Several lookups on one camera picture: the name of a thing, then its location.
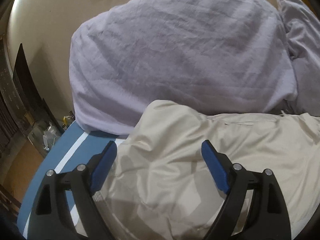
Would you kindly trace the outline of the blue white striped bed sheet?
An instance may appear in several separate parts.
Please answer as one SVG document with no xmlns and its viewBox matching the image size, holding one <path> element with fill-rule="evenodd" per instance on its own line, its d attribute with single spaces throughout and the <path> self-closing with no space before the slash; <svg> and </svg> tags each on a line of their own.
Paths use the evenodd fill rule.
<svg viewBox="0 0 320 240">
<path fill-rule="evenodd" d="M 69 172 L 79 164 L 102 152 L 109 141 L 120 145 L 126 136 L 117 136 L 101 131 L 85 132 L 74 122 L 53 146 L 37 169 L 24 195 L 17 219 L 17 227 L 24 238 L 28 238 L 29 217 L 38 188 L 48 170 L 56 173 Z"/>
</svg>

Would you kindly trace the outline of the right lavender pillow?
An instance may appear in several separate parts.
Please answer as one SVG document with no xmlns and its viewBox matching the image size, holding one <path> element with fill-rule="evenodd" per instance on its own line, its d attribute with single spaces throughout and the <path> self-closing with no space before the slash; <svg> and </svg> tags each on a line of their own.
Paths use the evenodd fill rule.
<svg viewBox="0 0 320 240">
<path fill-rule="evenodd" d="M 297 80 L 297 111 L 319 117 L 319 19 L 302 0 L 277 5 Z"/>
</svg>

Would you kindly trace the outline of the wooden chair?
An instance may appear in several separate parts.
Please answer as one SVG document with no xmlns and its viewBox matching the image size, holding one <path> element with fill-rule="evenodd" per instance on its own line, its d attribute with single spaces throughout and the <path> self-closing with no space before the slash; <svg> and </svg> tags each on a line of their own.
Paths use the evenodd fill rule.
<svg viewBox="0 0 320 240">
<path fill-rule="evenodd" d="M 7 191 L 3 185 L 0 185 L 1 192 L 1 205 L 11 214 L 14 218 L 18 217 L 21 203 Z"/>
</svg>

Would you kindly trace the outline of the cluttered bedside table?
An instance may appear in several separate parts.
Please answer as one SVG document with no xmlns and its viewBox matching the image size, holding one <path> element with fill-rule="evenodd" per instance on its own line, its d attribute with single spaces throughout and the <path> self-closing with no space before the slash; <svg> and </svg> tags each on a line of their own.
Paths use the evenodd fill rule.
<svg viewBox="0 0 320 240">
<path fill-rule="evenodd" d="M 30 112 L 27 112 L 24 117 L 31 125 L 27 138 L 43 158 L 47 156 L 64 131 L 75 121 L 72 111 L 69 115 L 64 116 L 62 121 L 59 121 L 49 109 L 44 110 L 38 120 Z"/>
</svg>

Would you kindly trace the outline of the left lavender pillow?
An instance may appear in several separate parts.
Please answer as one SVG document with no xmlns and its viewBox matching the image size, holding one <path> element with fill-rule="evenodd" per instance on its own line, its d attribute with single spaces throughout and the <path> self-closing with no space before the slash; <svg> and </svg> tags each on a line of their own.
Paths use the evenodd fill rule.
<svg viewBox="0 0 320 240">
<path fill-rule="evenodd" d="M 267 113 L 297 97 L 285 29 L 266 0 L 131 0 L 71 39 L 75 118 L 129 134 L 146 107 L 171 100 L 205 115 Z"/>
</svg>

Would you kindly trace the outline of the lavender pillow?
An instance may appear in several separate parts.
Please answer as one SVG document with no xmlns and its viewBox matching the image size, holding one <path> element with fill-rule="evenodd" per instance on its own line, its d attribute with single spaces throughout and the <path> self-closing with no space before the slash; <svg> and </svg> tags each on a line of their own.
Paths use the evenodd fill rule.
<svg viewBox="0 0 320 240">
<path fill-rule="evenodd" d="M 267 113 L 297 97 L 285 29 L 266 0 L 131 0 L 71 39 L 75 118 L 129 134 L 146 107 L 171 100 L 205 115 Z"/>
<path fill-rule="evenodd" d="M 302 0 L 277 5 L 297 80 L 297 111 L 319 117 L 319 19 Z"/>
</svg>

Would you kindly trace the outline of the beige puffer jacket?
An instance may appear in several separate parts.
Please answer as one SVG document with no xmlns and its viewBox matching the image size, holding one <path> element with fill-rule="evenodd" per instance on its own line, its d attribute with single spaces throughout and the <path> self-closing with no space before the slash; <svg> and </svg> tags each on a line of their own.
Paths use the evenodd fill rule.
<svg viewBox="0 0 320 240">
<path fill-rule="evenodd" d="M 231 187 L 215 159 L 273 172 L 296 237 L 319 205 L 319 118 L 219 114 L 157 100 L 117 147 L 93 196 L 116 239 L 203 239 Z"/>
</svg>

